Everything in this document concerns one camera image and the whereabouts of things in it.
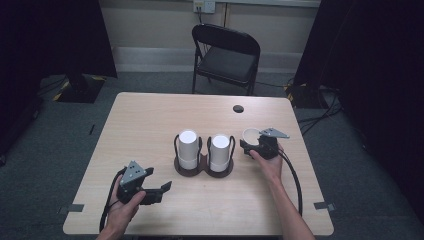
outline white cup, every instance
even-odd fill
[[[253,146],[259,145],[260,130],[256,128],[248,128],[243,131],[243,140]]]
[[[214,172],[222,172],[230,160],[230,138],[217,134],[211,140],[209,166]]]
[[[183,130],[178,135],[178,162],[184,169],[197,167],[197,152],[199,143],[197,133],[191,129]]]

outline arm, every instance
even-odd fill
[[[131,219],[137,213],[140,202],[146,196],[146,192],[138,192],[127,204],[121,203],[116,196],[121,178],[122,175],[119,176],[115,182],[115,187],[109,202],[112,207],[109,210],[105,228],[99,236],[97,236],[98,240],[114,240],[121,238]]]
[[[283,238],[293,239],[315,239],[308,225],[298,213],[281,183],[281,168],[283,160],[277,156],[270,160],[263,159],[256,151],[251,150],[250,155],[258,161],[262,172],[268,182],[272,197],[274,198],[278,216],[280,217]]]

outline chair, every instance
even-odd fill
[[[247,33],[212,24],[199,24],[192,30],[196,44],[192,93],[196,76],[247,87],[246,95],[253,94],[261,48]]]

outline wall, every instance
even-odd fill
[[[112,46],[193,48],[191,29],[199,19],[192,1],[101,0],[100,4]],[[317,7],[217,2],[216,13],[202,14],[202,20],[249,33],[263,52],[302,53],[316,12]]]

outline human hand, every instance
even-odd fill
[[[279,150],[283,151],[283,147],[278,144]],[[250,155],[255,159],[261,166],[262,172],[265,175],[265,178],[268,182],[271,183],[280,183],[281,184],[281,169],[283,166],[283,159],[280,155],[277,155],[274,158],[269,160],[264,159],[259,155],[255,150],[250,150]]]
[[[109,209],[107,223],[97,239],[119,239],[124,235],[129,222],[138,211],[140,202],[146,196],[146,192],[141,191],[136,193],[127,204],[120,202],[117,193],[121,179],[122,175],[115,182],[109,202],[111,208]]]

